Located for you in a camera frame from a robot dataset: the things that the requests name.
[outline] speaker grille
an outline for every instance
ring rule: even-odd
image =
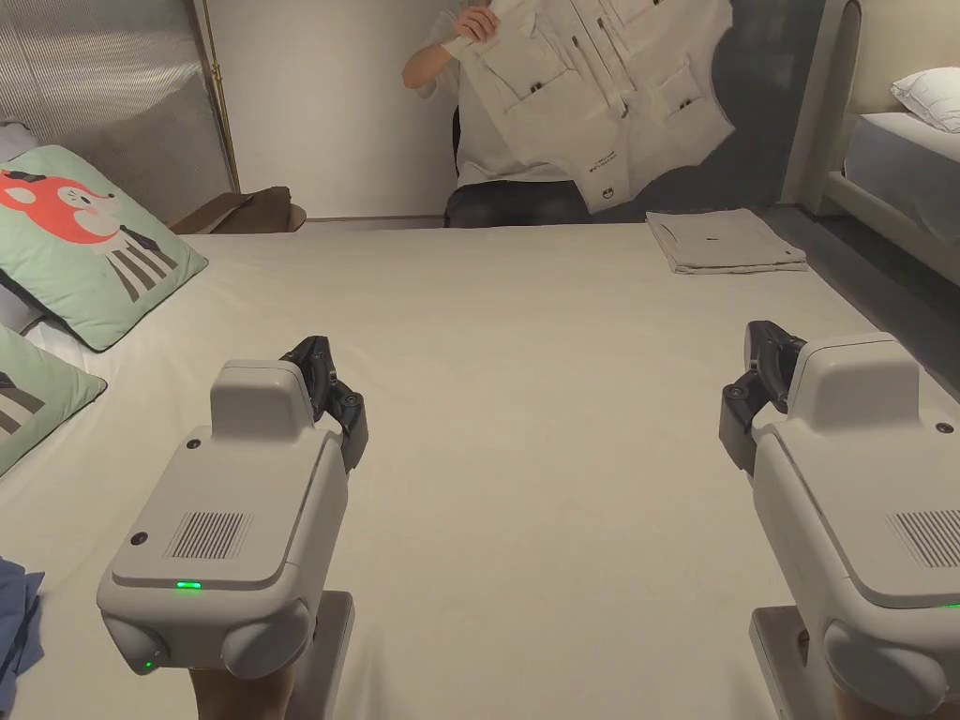
[[[163,557],[232,560],[240,552],[253,516],[246,513],[187,513]]]
[[[887,519],[919,564],[960,567],[960,511],[898,513]]]

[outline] gold pole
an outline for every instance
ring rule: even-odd
[[[233,185],[237,192],[240,192],[240,175],[237,172],[236,155],[233,151],[233,136],[230,134],[230,118],[227,112],[227,96],[224,95],[224,75],[220,70],[220,62],[217,61],[217,47],[213,41],[213,24],[210,21],[210,7],[207,0],[204,0],[204,21],[206,23],[206,36],[210,40],[210,61],[212,67],[210,72],[213,75],[213,82],[217,87],[217,103],[220,105],[220,117],[223,120],[224,143],[227,146],[227,162],[230,166],[230,175],[233,177]]]

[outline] jeans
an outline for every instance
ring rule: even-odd
[[[444,220],[448,228],[588,225],[590,213],[574,182],[494,180],[459,188]]]

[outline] gray wall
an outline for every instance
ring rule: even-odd
[[[230,190],[183,0],[0,0],[0,114],[164,222]]]
[[[448,5],[209,0],[242,188],[287,185],[312,218],[442,213],[453,104],[400,71]]]

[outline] white bedsheet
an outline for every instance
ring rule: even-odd
[[[960,243],[960,135],[909,112],[864,115],[853,131],[846,176],[942,243]]]
[[[871,331],[820,278],[674,276],[643,226],[191,242],[209,269],[116,348],[34,332],[109,389],[0,480],[2,554],[47,572],[13,720],[193,716],[184,673],[127,670],[97,583],[224,362],[317,333],[371,430],[338,718],[773,717],[747,625],[790,596],[717,416],[749,320]]]

